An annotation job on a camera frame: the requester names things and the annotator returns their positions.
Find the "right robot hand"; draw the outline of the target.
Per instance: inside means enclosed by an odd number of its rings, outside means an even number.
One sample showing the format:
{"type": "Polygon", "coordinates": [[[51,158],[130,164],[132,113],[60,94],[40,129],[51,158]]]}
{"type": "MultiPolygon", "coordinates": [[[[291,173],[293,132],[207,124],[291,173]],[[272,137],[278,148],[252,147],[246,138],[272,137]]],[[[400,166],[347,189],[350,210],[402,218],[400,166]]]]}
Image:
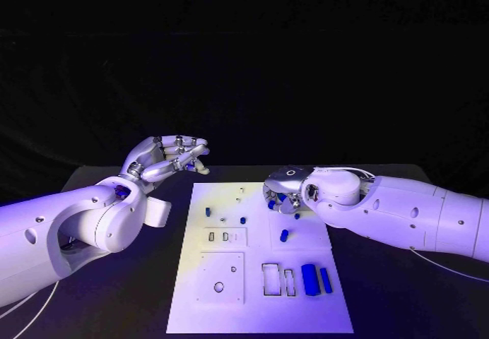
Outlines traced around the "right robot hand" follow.
{"type": "Polygon", "coordinates": [[[269,175],[263,196],[270,210],[291,215],[312,211],[311,204],[318,202],[319,187],[306,181],[314,170],[312,166],[288,165],[269,175]]]}

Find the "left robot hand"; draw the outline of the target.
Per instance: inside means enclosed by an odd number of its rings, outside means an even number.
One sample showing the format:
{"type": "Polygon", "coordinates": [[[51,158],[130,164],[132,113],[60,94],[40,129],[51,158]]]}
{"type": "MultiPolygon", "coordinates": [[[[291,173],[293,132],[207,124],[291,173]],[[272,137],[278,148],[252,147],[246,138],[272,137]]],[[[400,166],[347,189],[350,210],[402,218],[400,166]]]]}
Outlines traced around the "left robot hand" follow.
{"type": "Polygon", "coordinates": [[[120,174],[149,194],[178,172],[210,174],[200,156],[210,154],[208,141],[192,136],[148,137],[130,151],[120,174]]]}

